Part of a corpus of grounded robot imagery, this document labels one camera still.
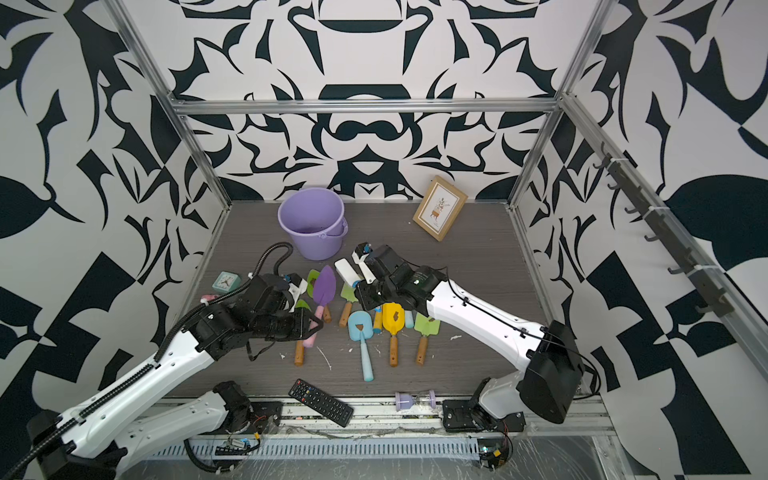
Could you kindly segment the purple trowel pink handle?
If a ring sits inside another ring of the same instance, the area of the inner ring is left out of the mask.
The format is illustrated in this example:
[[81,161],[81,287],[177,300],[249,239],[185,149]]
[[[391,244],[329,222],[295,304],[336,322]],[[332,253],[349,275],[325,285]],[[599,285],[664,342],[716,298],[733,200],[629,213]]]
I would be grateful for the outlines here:
[[[330,265],[325,265],[315,282],[313,300],[316,303],[314,316],[324,322],[324,312],[327,305],[334,299],[336,291],[336,276]],[[303,342],[304,348],[312,348],[314,342]]]

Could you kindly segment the white blue cleaning brush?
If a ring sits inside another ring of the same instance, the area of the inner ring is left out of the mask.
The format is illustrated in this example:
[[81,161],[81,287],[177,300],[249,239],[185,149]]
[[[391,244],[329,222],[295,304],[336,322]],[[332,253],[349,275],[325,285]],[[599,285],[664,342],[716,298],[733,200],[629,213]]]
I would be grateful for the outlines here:
[[338,275],[343,279],[346,285],[354,288],[364,278],[357,272],[357,270],[345,259],[339,259],[334,263],[335,269]]

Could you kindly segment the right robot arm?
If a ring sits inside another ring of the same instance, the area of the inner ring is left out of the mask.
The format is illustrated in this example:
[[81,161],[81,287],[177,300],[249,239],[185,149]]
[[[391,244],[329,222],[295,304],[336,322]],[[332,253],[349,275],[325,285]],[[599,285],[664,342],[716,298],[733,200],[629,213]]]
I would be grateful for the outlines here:
[[467,402],[473,422],[489,430],[529,410],[552,424],[565,422],[586,373],[572,330],[554,321],[545,326],[503,311],[431,267],[362,280],[355,286],[366,310],[397,303],[452,325],[484,343],[515,371],[487,378]]

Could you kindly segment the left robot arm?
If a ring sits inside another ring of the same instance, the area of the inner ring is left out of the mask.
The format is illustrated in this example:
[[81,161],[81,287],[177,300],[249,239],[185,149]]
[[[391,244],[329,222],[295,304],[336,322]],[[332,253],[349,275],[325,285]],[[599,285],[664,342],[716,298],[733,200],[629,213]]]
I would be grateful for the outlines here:
[[46,479],[115,479],[179,441],[218,430],[234,434],[247,430],[256,415],[234,381],[221,382],[162,414],[141,415],[229,352],[249,350],[253,339],[274,345],[305,340],[320,331],[317,318],[296,305],[305,282],[279,271],[292,253],[289,242],[269,246],[247,281],[190,310],[141,365],[61,414],[45,410],[34,417],[27,427],[30,451],[5,478],[20,479],[31,463],[37,463]]

